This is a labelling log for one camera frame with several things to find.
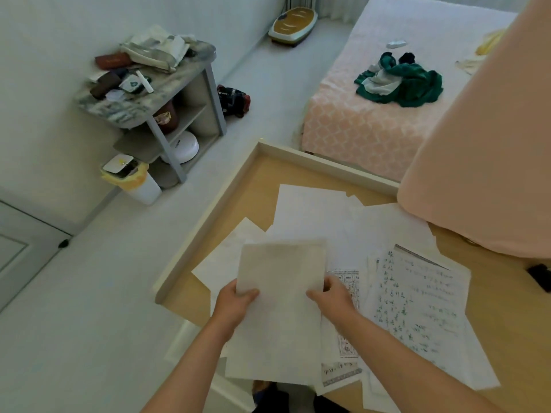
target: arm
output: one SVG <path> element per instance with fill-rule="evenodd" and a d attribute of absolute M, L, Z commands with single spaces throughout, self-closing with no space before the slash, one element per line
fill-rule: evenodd
<path fill-rule="evenodd" d="M 222 347 L 259 294 L 258 290 L 249 290 L 238 296 L 236 284 L 237 280 L 234 280 L 221 289 L 212 317 L 141 413 L 203 411 Z"/>
<path fill-rule="evenodd" d="M 402 413 L 503 413 L 358 313 L 338 278 L 326 277 L 325 291 L 310 290 L 307 296 L 358 351 Z"/>

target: pink fabric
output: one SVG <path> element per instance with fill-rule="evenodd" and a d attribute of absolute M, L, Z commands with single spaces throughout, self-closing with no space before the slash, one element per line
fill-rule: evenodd
<path fill-rule="evenodd" d="M 483 35 L 506 27 L 515 14 L 435 0 L 370 0 L 341 55 L 310 100 L 302 148 L 401 180 L 417 149 L 469 81 L 455 62 L 472 55 Z M 437 102 L 419 108 L 377 104 L 355 93 L 354 80 L 376 63 L 386 44 L 398 59 L 413 52 L 443 76 Z"/>
<path fill-rule="evenodd" d="M 551 0 L 531 0 L 422 146 L 410 213 L 496 252 L 551 258 Z"/>

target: pink towel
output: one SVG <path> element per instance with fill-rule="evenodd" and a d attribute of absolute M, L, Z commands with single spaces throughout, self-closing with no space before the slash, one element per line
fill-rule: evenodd
<path fill-rule="evenodd" d="M 410 213 L 515 256 L 551 257 L 550 17 L 551 0 L 529 2 L 398 191 Z"/>

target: pink bedsheet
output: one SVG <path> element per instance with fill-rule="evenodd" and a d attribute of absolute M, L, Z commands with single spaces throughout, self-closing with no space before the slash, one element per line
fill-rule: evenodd
<path fill-rule="evenodd" d="M 472 55 L 485 33 L 508 26 L 514 17 L 434 0 L 370 0 L 310 100 L 302 148 L 401 180 L 421 143 L 469 80 L 455 62 Z M 396 60 L 413 52 L 425 69 L 442 74 L 444 92 L 437 102 L 402 108 L 355 93 L 358 74 L 396 39 L 408 42 L 392 50 Z"/>

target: stack of papers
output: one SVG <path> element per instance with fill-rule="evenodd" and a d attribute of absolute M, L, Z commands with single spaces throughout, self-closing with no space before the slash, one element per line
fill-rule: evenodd
<path fill-rule="evenodd" d="M 276 245 L 288 248 L 268 250 Z M 267 232 L 244 219 L 192 271 L 211 291 L 211 312 L 236 277 L 238 290 L 261 289 L 228 343 L 228 376 L 308 384 L 318 394 L 361 380 L 364 408 L 398 411 L 354 347 L 303 298 L 320 286 L 320 261 L 366 318 L 471 388 L 499 386 L 465 316 L 470 272 L 440 255 L 425 221 L 397 203 L 365 207 L 342 191 L 283 184 Z"/>

